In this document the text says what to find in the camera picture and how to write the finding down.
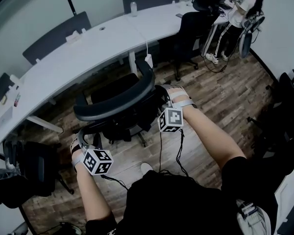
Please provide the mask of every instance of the black shirt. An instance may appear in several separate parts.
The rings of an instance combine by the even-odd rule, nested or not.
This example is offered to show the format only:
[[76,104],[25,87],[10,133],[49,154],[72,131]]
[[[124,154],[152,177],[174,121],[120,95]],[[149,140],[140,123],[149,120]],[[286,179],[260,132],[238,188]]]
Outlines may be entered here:
[[277,202],[255,177],[257,168],[243,157],[222,170],[221,190],[205,188],[192,178],[149,171],[127,192],[123,220],[113,215],[86,224],[87,235],[114,234],[238,234],[236,199],[253,202],[270,217],[275,230]]

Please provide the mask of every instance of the person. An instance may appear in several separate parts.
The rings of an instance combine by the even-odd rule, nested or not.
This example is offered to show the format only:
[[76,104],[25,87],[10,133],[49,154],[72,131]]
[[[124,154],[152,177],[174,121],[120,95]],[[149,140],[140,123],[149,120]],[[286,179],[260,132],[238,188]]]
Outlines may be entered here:
[[[206,59],[214,63],[219,63],[219,58],[228,61],[229,56],[235,50],[239,37],[243,31],[242,22],[244,19],[253,17],[261,13],[263,0],[244,0],[241,4],[235,3],[234,9],[229,13],[229,23],[225,30],[221,33],[215,54],[207,53]],[[229,41],[227,49],[224,51],[225,45]]]
[[[169,93],[180,90],[172,88]],[[173,102],[187,99],[186,95],[180,95]],[[202,187],[191,177],[155,172],[143,163],[143,178],[128,190],[123,220],[117,224],[93,177],[78,163],[75,169],[87,218],[87,235],[241,235],[237,199],[262,208],[274,233],[277,216],[274,192],[294,169],[292,152],[259,161],[247,160],[235,141],[199,109],[184,106],[183,117],[221,169],[221,190]],[[77,141],[71,150],[75,151],[73,158],[82,152]]]

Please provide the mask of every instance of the bag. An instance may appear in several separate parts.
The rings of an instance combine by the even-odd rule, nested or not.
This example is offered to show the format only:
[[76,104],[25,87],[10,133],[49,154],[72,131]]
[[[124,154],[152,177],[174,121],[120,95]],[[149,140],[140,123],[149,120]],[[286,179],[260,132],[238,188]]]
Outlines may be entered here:
[[271,223],[268,214],[251,202],[236,200],[240,211],[237,221],[244,235],[271,235]]

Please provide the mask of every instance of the water bottle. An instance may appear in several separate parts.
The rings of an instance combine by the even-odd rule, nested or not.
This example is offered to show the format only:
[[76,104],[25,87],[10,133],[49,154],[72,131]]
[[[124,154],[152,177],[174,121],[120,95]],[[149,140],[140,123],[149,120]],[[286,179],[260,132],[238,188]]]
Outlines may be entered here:
[[137,17],[137,4],[134,0],[131,2],[131,14],[132,17]]

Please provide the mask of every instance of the white desk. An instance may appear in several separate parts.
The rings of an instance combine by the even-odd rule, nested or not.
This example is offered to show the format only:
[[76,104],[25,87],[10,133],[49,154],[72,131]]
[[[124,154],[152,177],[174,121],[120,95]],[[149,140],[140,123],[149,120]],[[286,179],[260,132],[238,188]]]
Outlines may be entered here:
[[[124,17],[126,17],[127,20],[141,33],[145,41],[150,43],[179,32],[181,18],[177,17],[176,14],[184,15],[188,12],[196,12],[196,10],[193,6],[179,3],[141,10],[138,11],[137,17],[132,17],[131,14],[124,15]],[[207,39],[206,48],[203,50],[202,55],[206,54],[217,26],[226,23],[227,21],[227,16],[217,18],[214,27],[211,29],[210,38]],[[135,65],[134,50],[130,54],[130,64],[131,67]]]
[[[25,119],[62,132],[62,128],[31,114],[81,75],[144,43],[143,37],[126,18],[118,17],[86,31],[75,43],[65,43],[57,48],[23,76],[18,106],[13,107],[12,119],[0,129],[0,143]],[[4,108],[13,103],[14,100],[6,102]]]
[[[21,98],[13,107],[12,118],[0,129],[0,143],[25,119],[56,132],[63,129],[38,117],[31,116],[52,96],[59,93],[88,71],[97,71],[99,65],[123,53],[129,53],[131,70],[137,74],[135,48],[176,34],[181,19],[176,14],[195,11],[186,4],[169,4],[138,12],[138,16],[123,15],[109,20],[81,35],[74,43],[65,43],[39,63],[34,65],[23,77],[24,84],[19,88]],[[227,22],[227,17],[219,17],[212,28],[207,48],[210,45],[217,25]],[[17,93],[0,106],[0,116],[13,106]]]

